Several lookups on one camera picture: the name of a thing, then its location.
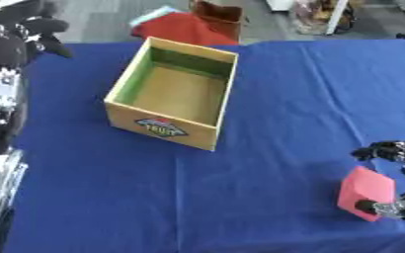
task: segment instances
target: blue cloth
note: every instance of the blue cloth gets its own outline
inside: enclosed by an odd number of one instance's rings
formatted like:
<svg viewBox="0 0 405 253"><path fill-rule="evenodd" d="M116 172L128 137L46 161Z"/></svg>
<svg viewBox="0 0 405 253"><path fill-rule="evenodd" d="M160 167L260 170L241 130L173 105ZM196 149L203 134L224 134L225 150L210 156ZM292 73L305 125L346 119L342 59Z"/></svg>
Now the blue cloth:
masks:
<svg viewBox="0 0 405 253"><path fill-rule="evenodd" d="M30 170L6 253L405 252L405 221L336 207L350 152L405 140L405 41L261 42L240 53L215 152L109 126L139 43L31 66ZM366 164L396 180L399 165Z"/></svg>

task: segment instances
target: gray floor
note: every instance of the gray floor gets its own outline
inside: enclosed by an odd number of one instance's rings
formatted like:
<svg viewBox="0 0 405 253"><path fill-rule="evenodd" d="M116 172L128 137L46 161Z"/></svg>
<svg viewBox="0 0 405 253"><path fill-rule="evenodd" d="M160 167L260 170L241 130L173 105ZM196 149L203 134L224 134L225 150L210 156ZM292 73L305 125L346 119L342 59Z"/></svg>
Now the gray floor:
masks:
<svg viewBox="0 0 405 253"><path fill-rule="evenodd" d="M189 0L55 0L58 16L71 24L70 30L60 35L64 42L128 42L128 22L149 10L163 5L187 10ZM265 0L211 0L223 5L237 5L245 10L250 21L244 22L243 43L270 40L335 40L388 39L405 33L405 14L393 8L391 0L366 0L357 11L358 20L350 33L332 37L304 36L297 33L287 13L272 13Z"/></svg>

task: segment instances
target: robotic arm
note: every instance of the robotic arm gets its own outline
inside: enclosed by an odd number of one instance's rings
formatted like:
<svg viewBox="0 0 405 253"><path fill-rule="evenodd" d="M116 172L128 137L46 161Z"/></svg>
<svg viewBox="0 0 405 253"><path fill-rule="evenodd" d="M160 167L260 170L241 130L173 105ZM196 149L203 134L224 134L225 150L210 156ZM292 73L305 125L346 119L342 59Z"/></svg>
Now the robotic arm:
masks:
<svg viewBox="0 0 405 253"><path fill-rule="evenodd" d="M0 252L12 219L12 202L27 169L23 151L11 146L27 113L23 69L44 52L70 57L53 35L67 23L53 19L55 6L42 0L0 0Z"/></svg>
<svg viewBox="0 0 405 253"><path fill-rule="evenodd" d="M352 152L352 155L360 161L373 158L382 158L402 164L402 172L405 174L405 142L404 141L382 141L372 143L369 147L363 147ZM399 200L391 204L375 203L370 200L363 200L357 203L359 210L371 214L399 217L405 219L405 194Z"/></svg>

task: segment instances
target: wooden box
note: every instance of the wooden box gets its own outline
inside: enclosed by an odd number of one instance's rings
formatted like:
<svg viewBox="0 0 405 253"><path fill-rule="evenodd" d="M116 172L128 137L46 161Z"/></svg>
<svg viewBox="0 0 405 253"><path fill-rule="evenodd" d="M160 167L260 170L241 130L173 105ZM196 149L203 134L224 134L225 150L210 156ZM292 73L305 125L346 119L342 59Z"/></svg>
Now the wooden box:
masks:
<svg viewBox="0 0 405 253"><path fill-rule="evenodd" d="M238 55L149 38L105 99L111 124L214 150Z"/></svg>

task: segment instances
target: pink cube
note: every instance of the pink cube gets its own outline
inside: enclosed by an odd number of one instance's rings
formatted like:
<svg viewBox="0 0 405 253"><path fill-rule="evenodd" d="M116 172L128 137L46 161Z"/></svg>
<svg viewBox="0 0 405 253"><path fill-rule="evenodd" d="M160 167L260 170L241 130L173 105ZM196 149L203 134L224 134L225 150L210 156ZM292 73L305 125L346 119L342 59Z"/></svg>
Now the pink cube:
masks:
<svg viewBox="0 0 405 253"><path fill-rule="evenodd" d="M365 220L375 221L380 218L379 215L357 210L355 203L360 200L391 203L395 199L395 191L392 179L358 166L343 180L338 206Z"/></svg>

